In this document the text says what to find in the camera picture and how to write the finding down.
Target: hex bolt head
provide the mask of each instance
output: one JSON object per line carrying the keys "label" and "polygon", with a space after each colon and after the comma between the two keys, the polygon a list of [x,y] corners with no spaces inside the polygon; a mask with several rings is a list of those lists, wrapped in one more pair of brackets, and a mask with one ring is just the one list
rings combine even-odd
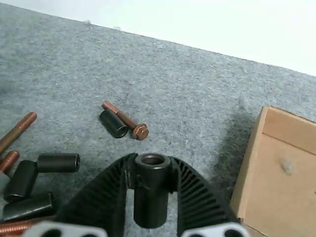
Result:
{"label": "hex bolt head", "polygon": [[133,129],[132,138],[137,140],[144,140],[148,137],[149,131],[146,124],[139,124]]}

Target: hole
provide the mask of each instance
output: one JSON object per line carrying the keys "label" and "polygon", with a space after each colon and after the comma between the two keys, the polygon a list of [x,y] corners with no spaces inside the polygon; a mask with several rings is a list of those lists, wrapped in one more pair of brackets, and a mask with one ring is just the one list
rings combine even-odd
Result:
{"label": "hole", "polygon": [[61,231],[59,229],[52,229],[52,230],[46,231],[40,237],[60,237],[60,236],[61,236]]}
{"label": "hole", "polygon": [[76,168],[76,171],[79,170],[79,167],[80,167],[80,156],[79,154],[76,155],[76,160],[75,160],[75,168]]}
{"label": "hole", "polygon": [[82,237],[98,237],[98,236],[93,235],[93,234],[87,234],[87,235],[84,235],[84,236],[82,236]]}
{"label": "hole", "polygon": [[142,163],[149,165],[159,165],[164,163],[164,158],[158,155],[149,155],[147,157],[142,158]]}
{"label": "hole", "polygon": [[243,235],[239,231],[228,230],[225,231],[225,237],[243,237]]}
{"label": "hole", "polygon": [[118,138],[121,138],[121,137],[125,136],[125,134],[126,134],[127,132],[128,132],[128,128],[127,128],[126,126],[120,127],[120,128],[118,129],[117,137],[118,137]]}

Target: fastener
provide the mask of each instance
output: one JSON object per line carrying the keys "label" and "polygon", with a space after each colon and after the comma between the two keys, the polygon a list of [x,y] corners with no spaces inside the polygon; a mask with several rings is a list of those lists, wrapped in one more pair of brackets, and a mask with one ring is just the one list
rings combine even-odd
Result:
{"label": "fastener", "polygon": [[22,118],[17,125],[12,128],[0,140],[0,155],[36,120],[36,113],[30,112]]}
{"label": "fastener", "polygon": [[135,123],[129,116],[124,114],[109,101],[104,101],[102,107],[104,109],[112,110],[129,127],[129,129],[132,130],[132,138],[137,140],[144,140],[146,137],[148,137],[149,131],[146,124]]}

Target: black metal bushing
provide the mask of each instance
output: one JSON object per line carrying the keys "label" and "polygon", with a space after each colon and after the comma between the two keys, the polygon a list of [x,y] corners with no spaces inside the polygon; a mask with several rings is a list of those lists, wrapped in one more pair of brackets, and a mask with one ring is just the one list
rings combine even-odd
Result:
{"label": "black metal bushing", "polygon": [[9,203],[3,208],[3,220],[25,220],[54,214],[56,205],[53,193],[45,193],[31,198]]}
{"label": "black metal bushing", "polygon": [[134,220],[143,228],[162,226],[167,219],[171,161],[159,154],[135,159]]}
{"label": "black metal bushing", "polygon": [[38,158],[39,173],[77,172],[80,167],[79,154],[40,154]]}
{"label": "black metal bushing", "polygon": [[106,109],[100,114],[100,121],[114,138],[121,138],[128,132],[128,127],[110,109]]}
{"label": "black metal bushing", "polygon": [[15,173],[6,185],[3,199],[7,202],[19,201],[30,196],[38,176],[37,164],[30,160],[19,163]]}

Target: bolt thread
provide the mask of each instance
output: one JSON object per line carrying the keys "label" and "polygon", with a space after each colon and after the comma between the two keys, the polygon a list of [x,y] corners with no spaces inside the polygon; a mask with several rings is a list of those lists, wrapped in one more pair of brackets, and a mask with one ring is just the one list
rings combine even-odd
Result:
{"label": "bolt thread", "polygon": [[29,112],[27,115],[25,115],[24,118],[22,118],[15,128],[22,129],[25,131],[37,118],[37,114],[34,112]]}
{"label": "bolt thread", "polygon": [[112,110],[115,114],[118,113],[119,109],[117,107],[115,107],[114,105],[112,105],[109,101],[104,101],[102,103],[102,107],[103,109],[107,110],[107,109],[110,109]]}
{"label": "bolt thread", "polygon": [[0,172],[7,172],[14,163],[19,159],[20,153],[18,151],[10,151],[4,158],[3,162],[0,164]]}
{"label": "bolt thread", "polygon": [[0,236],[4,234],[20,234],[31,226],[31,220],[0,224]]}

